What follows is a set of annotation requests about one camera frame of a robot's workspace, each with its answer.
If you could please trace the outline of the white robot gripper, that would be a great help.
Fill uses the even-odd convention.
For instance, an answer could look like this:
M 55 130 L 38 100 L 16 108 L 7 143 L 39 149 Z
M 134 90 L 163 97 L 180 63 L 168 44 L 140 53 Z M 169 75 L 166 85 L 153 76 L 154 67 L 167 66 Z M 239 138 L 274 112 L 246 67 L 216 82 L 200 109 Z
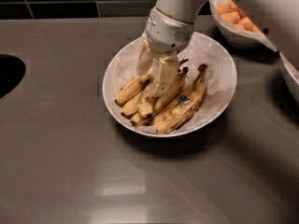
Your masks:
M 160 97 L 167 92 L 179 68 L 177 56 L 162 56 L 161 53 L 185 50 L 193 31 L 192 23 L 173 19 L 163 14 L 157 7 L 150 11 L 145 28 L 148 41 L 142 41 L 135 71 L 139 76 L 145 75 L 152 66 L 151 95 L 153 97 Z

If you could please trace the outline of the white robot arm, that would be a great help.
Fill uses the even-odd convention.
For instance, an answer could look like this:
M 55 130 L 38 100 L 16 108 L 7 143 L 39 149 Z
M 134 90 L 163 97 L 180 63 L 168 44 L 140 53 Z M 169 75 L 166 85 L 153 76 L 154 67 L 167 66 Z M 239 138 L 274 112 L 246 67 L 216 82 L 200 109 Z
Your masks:
M 136 72 L 145 74 L 152 60 L 167 52 L 185 50 L 194 22 L 208 0 L 157 0 L 143 37 L 149 49 L 139 58 Z M 263 35 L 294 66 L 299 65 L 298 0 L 233 0 Z

